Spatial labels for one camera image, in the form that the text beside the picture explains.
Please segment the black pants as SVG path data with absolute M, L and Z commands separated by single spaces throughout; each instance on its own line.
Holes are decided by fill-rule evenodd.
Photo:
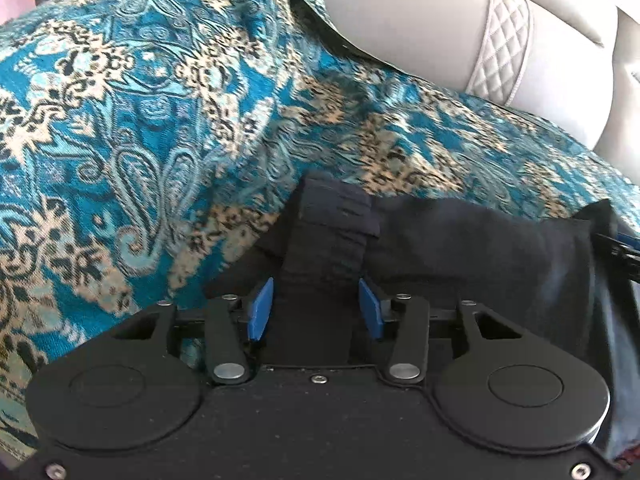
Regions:
M 266 278 L 270 363 L 360 359 L 362 278 L 437 309 L 474 300 L 603 376 L 612 408 L 597 445 L 606 456 L 639 442 L 639 242 L 607 200 L 530 221 L 452 198 L 375 197 L 311 172 L 205 292 L 241 296 Z

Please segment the beige leather sofa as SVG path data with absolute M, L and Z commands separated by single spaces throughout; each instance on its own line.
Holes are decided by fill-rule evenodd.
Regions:
M 639 0 L 322 0 L 372 58 L 547 118 L 639 175 Z

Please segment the teal paisley sofa cover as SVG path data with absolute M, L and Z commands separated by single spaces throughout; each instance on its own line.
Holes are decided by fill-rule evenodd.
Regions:
M 1 29 L 1 451 L 38 370 L 207 283 L 318 171 L 530 221 L 639 190 L 551 122 L 340 47 L 322 0 L 54 0 Z

